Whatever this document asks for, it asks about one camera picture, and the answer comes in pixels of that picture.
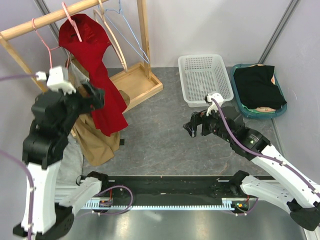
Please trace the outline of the red garment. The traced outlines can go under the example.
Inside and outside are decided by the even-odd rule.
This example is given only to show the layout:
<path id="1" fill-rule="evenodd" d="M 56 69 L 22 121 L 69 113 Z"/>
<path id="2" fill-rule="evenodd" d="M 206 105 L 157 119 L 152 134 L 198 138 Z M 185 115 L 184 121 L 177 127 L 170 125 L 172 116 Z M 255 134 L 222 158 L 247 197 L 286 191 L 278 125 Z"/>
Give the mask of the red garment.
<path id="1" fill-rule="evenodd" d="M 71 16 L 71 19 L 76 23 L 81 40 L 67 20 L 59 29 L 58 44 L 68 50 L 88 71 L 91 84 L 104 90 L 104 107 L 91 114 L 95 127 L 109 137 L 128 126 L 123 116 L 127 105 L 110 80 L 103 63 L 104 54 L 111 42 L 103 27 L 88 15 L 78 13 Z"/>

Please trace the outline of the tan skirt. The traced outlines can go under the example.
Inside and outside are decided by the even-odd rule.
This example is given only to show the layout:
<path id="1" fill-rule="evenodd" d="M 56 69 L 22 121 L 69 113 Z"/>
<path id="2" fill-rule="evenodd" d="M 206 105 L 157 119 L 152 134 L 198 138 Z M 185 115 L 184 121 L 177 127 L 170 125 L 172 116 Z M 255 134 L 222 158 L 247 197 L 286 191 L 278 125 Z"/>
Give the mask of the tan skirt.
<path id="1" fill-rule="evenodd" d="M 68 66 L 69 81 L 75 88 L 80 89 L 81 83 L 89 81 L 88 71 L 75 57 L 72 56 L 65 64 Z M 110 136 L 105 135 L 96 128 L 90 113 L 80 115 L 72 130 L 84 157 L 94 167 L 112 159 L 120 148 L 120 132 L 116 131 Z"/>

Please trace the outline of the pink plastic hanger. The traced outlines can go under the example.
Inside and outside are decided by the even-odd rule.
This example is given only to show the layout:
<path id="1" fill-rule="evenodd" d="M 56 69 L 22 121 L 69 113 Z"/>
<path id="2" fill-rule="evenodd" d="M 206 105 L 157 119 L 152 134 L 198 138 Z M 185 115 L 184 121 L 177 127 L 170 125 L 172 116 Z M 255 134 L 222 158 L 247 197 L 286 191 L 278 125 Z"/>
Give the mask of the pink plastic hanger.
<path id="1" fill-rule="evenodd" d="M 61 5 L 62 5 L 63 11 L 64 11 L 64 13 L 65 13 L 70 25 L 72 26 L 72 28 L 74 30 L 74 33 L 71 34 L 71 37 L 75 37 L 76 36 L 78 38 L 78 41 L 82 42 L 83 40 L 82 40 L 82 37 L 80 35 L 78 26 L 77 26 L 76 22 L 71 18 L 71 15 L 69 14 L 68 9 L 67 9 L 67 5 L 65 4 L 64 1 L 61 3 Z"/>

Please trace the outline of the pink wire hanger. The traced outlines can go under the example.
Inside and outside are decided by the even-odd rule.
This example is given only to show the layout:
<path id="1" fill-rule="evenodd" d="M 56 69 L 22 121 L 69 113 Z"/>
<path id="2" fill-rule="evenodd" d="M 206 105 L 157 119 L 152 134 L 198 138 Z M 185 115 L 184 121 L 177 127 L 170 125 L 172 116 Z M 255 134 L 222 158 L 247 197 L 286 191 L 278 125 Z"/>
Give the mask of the pink wire hanger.
<path id="1" fill-rule="evenodd" d="M 41 42 L 43 43 L 43 45 L 46 47 L 47 51 L 48 51 L 48 55 L 49 55 L 49 66 L 50 69 L 53 68 L 53 59 L 52 59 L 52 51 L 60 49 L 61 46 L 57 46 L 54 48 L 50 48 L 47 43 L 45 42 L 45 40 L 42 38 L 42 36 L 39 34 L 39 32 L 37 31 L 36 25 L 35 25 L 35 18 L 31 19 L 31 24 L 33 27 L 33 30 L 35 31 L 35 33 L 37 34 L 37 36 L 39 37 L 39 39 L 41 40 Z"/>

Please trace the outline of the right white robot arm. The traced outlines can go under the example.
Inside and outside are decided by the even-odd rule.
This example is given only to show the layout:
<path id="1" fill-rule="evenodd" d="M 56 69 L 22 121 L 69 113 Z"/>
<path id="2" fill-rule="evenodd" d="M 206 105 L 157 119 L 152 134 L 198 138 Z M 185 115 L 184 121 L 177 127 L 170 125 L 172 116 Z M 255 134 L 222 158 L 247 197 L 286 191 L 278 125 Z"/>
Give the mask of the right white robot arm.
<path id="1" fill-rule="evenodd" d="M 259 131 L 245 125 L 242 115 L 232 106 L 220 110 L 193 112 L 183 125 L 194 138 L 213 134 L 229 143 L 231 149 L 268 172 L 280 186 L 263 183 L 239 170 L 229 181 L 235 197 L 243 194 L 269 202 L 285 212 L 302 228 L 314 231 L 320 226 L 320 186 L 305 176 Z"/>

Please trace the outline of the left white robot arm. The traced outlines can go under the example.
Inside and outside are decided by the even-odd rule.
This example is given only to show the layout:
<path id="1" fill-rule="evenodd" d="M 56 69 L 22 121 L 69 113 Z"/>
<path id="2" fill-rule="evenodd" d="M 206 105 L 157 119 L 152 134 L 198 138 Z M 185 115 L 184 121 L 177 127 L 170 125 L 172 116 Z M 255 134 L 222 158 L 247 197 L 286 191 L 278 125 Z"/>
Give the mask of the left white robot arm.
<path id="1" fill-rule="evenodd" d="M 93 196 L 109 193 L 108 176 L 94 171 L 63 200 L 55 201 L 58 172 L 76 120 L 104 104 L 104 90 L 89 82 L 71 94 L 48 90 L 36 97 L 31 107 L 34 120 L 22 145 L 29 196 L 23 220 L 13 228 L 14 235 L 58 240 L 70 231 L 76 214 Z"/>

